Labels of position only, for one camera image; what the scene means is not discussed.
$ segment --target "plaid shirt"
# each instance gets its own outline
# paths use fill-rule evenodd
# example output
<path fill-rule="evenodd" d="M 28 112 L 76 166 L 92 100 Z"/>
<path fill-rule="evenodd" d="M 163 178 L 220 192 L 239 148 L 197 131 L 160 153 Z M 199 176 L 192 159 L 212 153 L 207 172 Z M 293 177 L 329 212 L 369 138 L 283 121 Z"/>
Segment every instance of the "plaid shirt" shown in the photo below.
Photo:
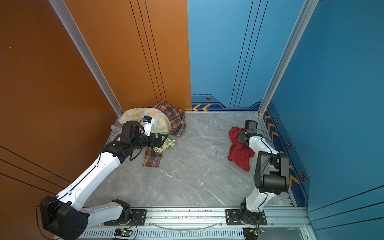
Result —
<path fill-rule="evenodd" d="M 179 108 L 173 108 L 166 102 L 160 102 L 153 108 L 162 111 L 169 119 L 172 125 L 171 133 L 180 137 L 185 130 L 185 111 Z M 147 147 L 145 151 L 143 166 L 159 167 L 162 154 L 156 153 L 153 148 Z"/>

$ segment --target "red garment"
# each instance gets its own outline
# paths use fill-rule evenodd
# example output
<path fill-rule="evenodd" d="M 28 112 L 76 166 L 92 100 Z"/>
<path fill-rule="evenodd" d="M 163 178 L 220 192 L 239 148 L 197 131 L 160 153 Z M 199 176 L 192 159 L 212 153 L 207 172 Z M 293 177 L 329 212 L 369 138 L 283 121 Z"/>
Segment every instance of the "red garment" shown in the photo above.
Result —
<path fill-rule="evenodd" d="M 229 138 L 231 139 L 232 146 L 229 149 L 229 161 L 234 161 L 237 166 L 249 172 L 249 158 L 254 157 L 255 152 L 250 148 L 243 148 L 244 144 L 237 140 L 237 137 L 240 135 L 241 131 L 244 128 L 233 127 L 229 131 Z"/>

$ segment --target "gray marble floor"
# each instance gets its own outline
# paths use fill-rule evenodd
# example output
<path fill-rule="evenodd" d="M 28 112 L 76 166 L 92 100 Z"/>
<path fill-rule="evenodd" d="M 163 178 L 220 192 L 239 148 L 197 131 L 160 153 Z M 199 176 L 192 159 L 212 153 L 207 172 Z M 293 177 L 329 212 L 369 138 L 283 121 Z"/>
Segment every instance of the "gray marble floor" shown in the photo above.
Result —
<path fill-rule="evenodd" d="M 181 137 L 172 135 L 176 146 L 164 151 L 159 168 L 141 166 L 143 151 L 112 171 L 86 206 L 113 199 L 133 207 L 238 206 L 255 187 L 256 158 L 249 160 L 249 172 L 229 162 L 228 131 L 243 127 L 245 120 L 257 120 L 256 113 L 187 113 L 186 131 Z M 268 205 L 291 206 L 291 200 L 284 192 Z"/>

